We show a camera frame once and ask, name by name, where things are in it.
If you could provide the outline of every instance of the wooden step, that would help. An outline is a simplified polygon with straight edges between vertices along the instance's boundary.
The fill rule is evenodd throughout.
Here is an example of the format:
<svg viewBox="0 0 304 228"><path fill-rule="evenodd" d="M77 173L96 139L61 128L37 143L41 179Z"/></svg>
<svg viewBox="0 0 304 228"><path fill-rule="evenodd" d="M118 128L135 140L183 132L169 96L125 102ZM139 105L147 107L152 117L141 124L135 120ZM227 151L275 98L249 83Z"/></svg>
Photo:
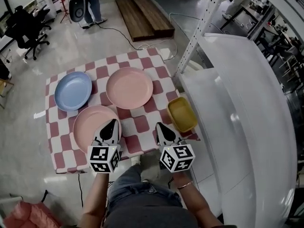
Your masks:
<svg viewBox="0 0 304 228"><path fill-rule="evenodd" d="M156 37L171 37L174 27L150 0L133 0L148 20Z"/></svg>
<svg viewBox="0 0 304 228"><path fill-rule="evenodd" d="M116 0L132 41L155 39L155 34L143 13L132 0Z"/></svg>

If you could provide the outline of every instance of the red and white checkered tablecloth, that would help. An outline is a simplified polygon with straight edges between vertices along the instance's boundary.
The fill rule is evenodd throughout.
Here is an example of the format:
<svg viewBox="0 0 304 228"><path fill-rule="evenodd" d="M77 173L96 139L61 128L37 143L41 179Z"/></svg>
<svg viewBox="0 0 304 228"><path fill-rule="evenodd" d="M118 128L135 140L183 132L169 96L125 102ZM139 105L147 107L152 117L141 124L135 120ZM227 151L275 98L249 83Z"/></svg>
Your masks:
<svg viewBox="0 0 304 228"><path fill-rule="evenodd" d="M105 86L111 74L122 67L143 69L153 81L153 95L142 107L124 110L114 106L105 93ZM54 100L57 83L66 74L86 72L93 83L91 96L81 109L64 112L58 109ZM155 48L129 52L108 57L61 74L52 76L46 85L46 122L48 144L56 173L81 171L89 168L85 154L74 140L73 124L77 115L92 105L104 105L111 108L119 117L122 125L120 144L123 150L122 159L140 155L158 149L155 138L157 122L172 124L167 104L179 96L167 67ZM197 139L194 132L184 133L183 137Z"/></svg>

